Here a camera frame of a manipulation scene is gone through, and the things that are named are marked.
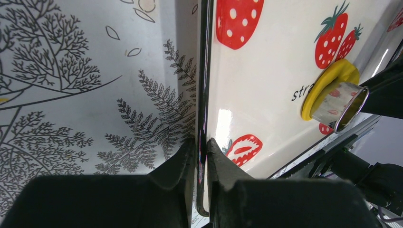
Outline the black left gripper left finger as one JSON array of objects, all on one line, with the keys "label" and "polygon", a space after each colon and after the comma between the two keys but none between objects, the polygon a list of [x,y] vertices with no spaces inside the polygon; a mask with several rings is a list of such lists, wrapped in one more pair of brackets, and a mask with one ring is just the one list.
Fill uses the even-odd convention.
[{"label": "black left gripper left finger", "polygon": [[146,175],[58,175],[31,180],[3,228],[189,228],[195,139]]}]

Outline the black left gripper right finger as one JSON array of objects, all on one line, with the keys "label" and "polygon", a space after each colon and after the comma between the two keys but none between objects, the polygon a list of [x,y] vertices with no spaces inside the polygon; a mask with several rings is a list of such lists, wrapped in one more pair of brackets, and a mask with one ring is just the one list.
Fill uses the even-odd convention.
[{"label": "black left gripper right finger", "polygon": [[210,228],[378,228],[349,182],[257,180],[207,143]]}]

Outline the small glass cup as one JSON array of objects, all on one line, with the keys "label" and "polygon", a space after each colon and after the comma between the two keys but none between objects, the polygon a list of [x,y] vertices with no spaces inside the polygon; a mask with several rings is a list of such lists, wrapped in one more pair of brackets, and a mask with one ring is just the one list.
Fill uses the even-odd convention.
[{"label": "small glass cup", "polygon": [[366,86],[346,81],[332,82],[314,101],[310,117],[339,133],[361,111],[369,94],[369,88]]}]

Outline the yellow dough piece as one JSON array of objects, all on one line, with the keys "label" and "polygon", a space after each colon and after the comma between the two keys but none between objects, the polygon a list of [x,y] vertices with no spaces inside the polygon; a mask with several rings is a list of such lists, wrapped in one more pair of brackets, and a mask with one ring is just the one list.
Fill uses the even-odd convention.
[{"label": "yellow dough piece", "polygon": [[319,77],[310,92],[308,93],[302,106],[301,117],[305,121],[312,119],[311,110],[315,101],[319,98],[322,91],[332,82],[350,82],[358,85],[360,79],[359,70],[351,64],[347,59],[341,59],[332,63]]}]

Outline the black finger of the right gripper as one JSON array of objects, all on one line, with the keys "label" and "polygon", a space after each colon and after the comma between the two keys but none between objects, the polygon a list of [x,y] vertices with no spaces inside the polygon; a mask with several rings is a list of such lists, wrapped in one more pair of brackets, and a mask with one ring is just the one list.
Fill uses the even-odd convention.
[{"label": "black finger of the right gripper", "polygon": [[369,96],[361,112],[403,118],[403,59],[398,58],[376,76],[363,82]]}]

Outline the white strawberry tray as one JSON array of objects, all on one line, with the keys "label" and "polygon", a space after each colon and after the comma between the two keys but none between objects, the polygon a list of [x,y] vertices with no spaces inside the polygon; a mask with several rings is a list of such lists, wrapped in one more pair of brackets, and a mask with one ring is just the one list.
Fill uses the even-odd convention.
[{"label": "white strawberry tray", "polygon": [[257,179],[279,176],[335,135],[305,121],[317,79],[346,59],[367,63],[403,36],[400,0],[201,0],[196,209],[208,216],[207,142]]}]

